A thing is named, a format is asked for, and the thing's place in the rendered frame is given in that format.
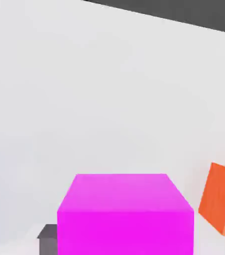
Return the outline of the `small orange cube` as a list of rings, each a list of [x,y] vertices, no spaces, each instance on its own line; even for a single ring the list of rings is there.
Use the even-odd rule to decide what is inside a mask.
[[[198,212],[225,236],[225,166],[211,163]]]

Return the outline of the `small magenta cube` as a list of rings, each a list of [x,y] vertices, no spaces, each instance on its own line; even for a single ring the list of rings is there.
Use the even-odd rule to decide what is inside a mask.
[[[77,174],[58,255],[194,255],[194,210],[166,174]]]

